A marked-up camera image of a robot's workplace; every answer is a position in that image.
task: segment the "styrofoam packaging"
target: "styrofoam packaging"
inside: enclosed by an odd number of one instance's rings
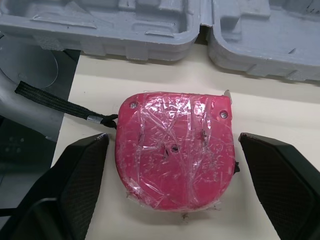
[[[215,0],[209,56],[220,67],[320,80],[320,0]]]
[[[320,80],[320,0],[2,0],[0,31],[43,49],[177,61],[210,27],[217,65]]]
[[[0,31],[43,49],[177,61],[199,33],[194,0],[3,0]]]

